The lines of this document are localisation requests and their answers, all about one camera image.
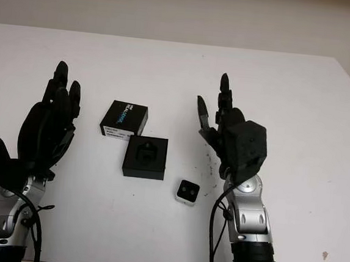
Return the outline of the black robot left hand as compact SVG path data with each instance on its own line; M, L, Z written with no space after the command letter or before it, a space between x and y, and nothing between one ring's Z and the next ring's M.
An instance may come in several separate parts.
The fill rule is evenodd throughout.
M68 66L58 63L42 100L31 108L18 136L18 159L33 176L52 181L51 168L63 157L73 140L73 120L80 113L81 87L68 84Z

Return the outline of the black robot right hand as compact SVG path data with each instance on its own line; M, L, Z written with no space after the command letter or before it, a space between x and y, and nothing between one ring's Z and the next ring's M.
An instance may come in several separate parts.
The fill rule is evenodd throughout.
M217 157L221 160L219 168L219 176L225 180L229 170L232 166L228 163L227 148L225 143L224 133L228 127L238 123L245 122L245 117L242 111L233 107L232 90L229 86L229 77L224 73L221 77L220 91L217 98L218 110L216 112L215 122L218 125L217 129L210 127L209 115L205 100L202 96L197 96L197 113L200 122L199 134L204 138L205 142L216 152Z

